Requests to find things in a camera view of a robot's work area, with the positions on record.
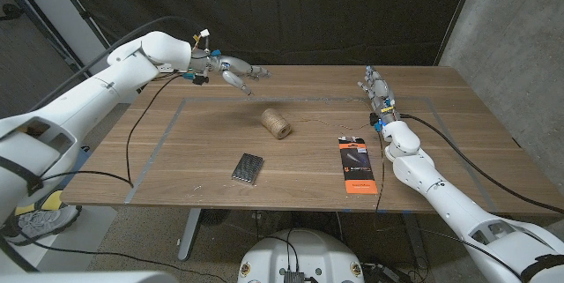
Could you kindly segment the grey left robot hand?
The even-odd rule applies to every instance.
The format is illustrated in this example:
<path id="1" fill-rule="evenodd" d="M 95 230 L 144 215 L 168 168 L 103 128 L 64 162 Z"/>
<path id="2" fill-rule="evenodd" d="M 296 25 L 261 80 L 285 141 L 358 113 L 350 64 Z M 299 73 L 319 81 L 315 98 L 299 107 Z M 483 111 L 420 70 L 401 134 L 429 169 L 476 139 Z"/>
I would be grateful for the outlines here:
<path id="1" fill-rule="evenodd" d="M 217 73 L 229 85 L 240 89 L 246 95 L 251 95 L 252 90 L 245 84 L 244 78 L 258 80 L 271 76 L 271 73 L 264 67 L 251 65 L 240 58 L 223 56 L 218 50 L 208 53 L 202 49 L 194 49 L 189 68 L 202 77 L 207 77 L 210 72 Z"/>

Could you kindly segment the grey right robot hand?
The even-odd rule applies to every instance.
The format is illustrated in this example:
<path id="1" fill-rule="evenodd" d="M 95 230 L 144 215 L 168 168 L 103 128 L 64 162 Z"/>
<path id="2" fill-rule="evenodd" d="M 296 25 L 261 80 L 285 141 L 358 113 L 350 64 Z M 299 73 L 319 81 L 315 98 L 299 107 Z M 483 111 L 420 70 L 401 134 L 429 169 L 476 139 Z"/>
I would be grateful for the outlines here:
<path id="1" fill-rule="evenodd" d="M 366 67 L 364 80 L 360 81 L 358 86 L 370 99 L 371 108 L 376 116 L 375 124 L 383 127 L 399 119 L 395 94 L 374 66 Z"/>

